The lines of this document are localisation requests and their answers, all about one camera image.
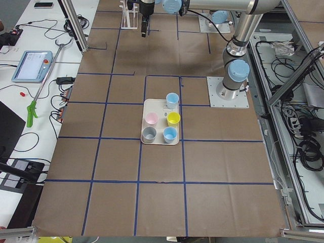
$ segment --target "blue cup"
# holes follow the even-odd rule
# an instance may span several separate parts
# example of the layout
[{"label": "blue cup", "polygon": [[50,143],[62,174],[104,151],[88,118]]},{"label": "blue cup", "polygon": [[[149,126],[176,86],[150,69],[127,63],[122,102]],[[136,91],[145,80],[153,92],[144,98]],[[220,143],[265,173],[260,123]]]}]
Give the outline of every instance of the blue cup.
[{"label": "blue cup", "polygon": [[177,137],[177,130],[174,127],[167,127],[163,131],[163,137],[166,143],[172,143]]},{"label": "blue cup", "polygon": [[177,107],[179,102],[179,96],[176,93],[169,93],[167,95],[167,107],[169,109],[174,109]]}]

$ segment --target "metal base plate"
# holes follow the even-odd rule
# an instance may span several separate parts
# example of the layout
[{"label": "metal base plate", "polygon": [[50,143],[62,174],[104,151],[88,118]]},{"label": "metal base plate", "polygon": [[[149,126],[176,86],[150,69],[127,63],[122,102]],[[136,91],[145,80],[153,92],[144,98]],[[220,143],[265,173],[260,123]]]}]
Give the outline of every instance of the metal base plate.
[{"label": "metal base plate", "polygon": [[[199,18],[199,26],[200,26],[201,33],[218,33],[217,30],[215,29],[215,27],[213,27],[213,26],[209,27],[206,24],[205,18],[203,18],[202,16],[198,16],[198,18]],[[219,24],[217,26],[217,28],[219,29],[219,31],[221,33],[231,33],[228,23]]]},{"label": "metal base plate", "polygon": [[235,100],[230,101],[223,100],[216,94],[216,87],[221,81],[223,81],[223,77],[207,77],[209,102],[211,107],[248,109],[249,102],[245,92],[240,92]]}]

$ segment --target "white cable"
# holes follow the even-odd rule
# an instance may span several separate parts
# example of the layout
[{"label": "white cable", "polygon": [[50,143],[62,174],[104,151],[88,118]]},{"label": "white cable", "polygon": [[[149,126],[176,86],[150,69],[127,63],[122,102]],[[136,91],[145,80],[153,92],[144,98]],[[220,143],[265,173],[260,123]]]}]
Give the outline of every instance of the white cable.
[{"label": "white cable", "polygon": [[95,243],[95,242],[97,242],[98,240],[99,240],[99,236],[97,237],[96,240],[94,240],[93,242],[90,242],[90,243]]},{"label": "white cable", "polygon": [[[276,144],[277,142],[279,142],[279,140],[275,141],[275,142],[273,143],[273,145],[272,145],[272,150],[271,150],[271,152],[270,152],[270,159],[271,159],[271,162],[272,162],[273,165],[274,165],[274,168],[275,168],[275,171],[277,172],[278,177],[281,179],[282,182],[284,182],[284,180],[283,180],[282,177],[280,176],[280,173],[279,173],[279,171],[278,171],[277,165],[275,164],[275,162],[274,162],[274,160],[273,160],[273,158],[272,158],[272,154],[273,154],[273,151],[274,151],[274,146],[275,146],[275,144]],[[280,183],[277,179],[275,179],[275,178],[273,178],[273,179],[274,179],[276,182],[278,182],[278,183],[282,186],[282,188],[286,188],[286,186],[283,186],[283,184]]]}]

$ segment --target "electronic device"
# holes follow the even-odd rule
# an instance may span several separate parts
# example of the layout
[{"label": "electronic device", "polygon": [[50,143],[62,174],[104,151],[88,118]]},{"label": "electronic device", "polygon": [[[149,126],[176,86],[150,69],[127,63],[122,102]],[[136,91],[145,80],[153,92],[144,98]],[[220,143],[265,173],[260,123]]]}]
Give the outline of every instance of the electronic device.
[{"label": "electronic device", "polygon": [[6,163],[25,128],[25,121],[0,102],[0,163]]},{"label": "electronic device", "polygon": [[53,59],[51,51],[25,51],[11,80],[15,83],[39,83]]},{"label": "electronic device", "polygon": [[53,7],[53,2],[39,2],[35,3],[34,8],[36,9],[51,9]]}]

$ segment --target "connector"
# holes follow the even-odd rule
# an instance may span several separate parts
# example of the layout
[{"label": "connector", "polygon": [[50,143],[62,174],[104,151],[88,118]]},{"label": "connector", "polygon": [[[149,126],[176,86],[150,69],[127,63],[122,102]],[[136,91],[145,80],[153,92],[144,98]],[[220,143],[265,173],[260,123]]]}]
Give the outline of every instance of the connector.
[{"label": "connector", "polygon": [[58,85],[71,85],[75,81],[75,77],[57,77],[56,83]]},{"label": "connector", "polygon": [[60,107],[58,115],[56,116],[56,120],[60,123],[63,122],[63,118],[65,116],[65,112],[67,110],[67,105]]},{"label": "connector", "polygon": [[71,93],[72,93],[72,88],[73,88],[73,86],[71,86],[70,88],[68,88],[64,91],[62,101],[67,102],[70,99]]}]

